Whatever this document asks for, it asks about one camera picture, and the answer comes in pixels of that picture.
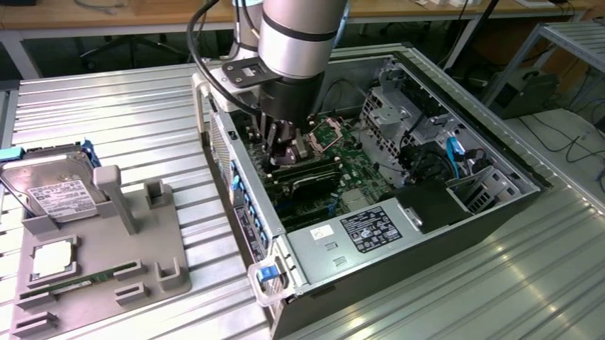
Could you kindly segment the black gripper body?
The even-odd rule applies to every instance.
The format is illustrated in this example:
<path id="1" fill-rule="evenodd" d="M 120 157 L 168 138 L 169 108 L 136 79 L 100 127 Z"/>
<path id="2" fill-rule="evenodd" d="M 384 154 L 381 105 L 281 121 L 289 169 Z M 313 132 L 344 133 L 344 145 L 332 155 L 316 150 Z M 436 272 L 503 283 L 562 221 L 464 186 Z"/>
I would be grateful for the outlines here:
<path id="1" fill-rule="evenodd" d="M 324 72 L 305 79 L 280 79 L 260 85 L 260 111 L 276 120 L 303 123 L 315 107 Z"/>

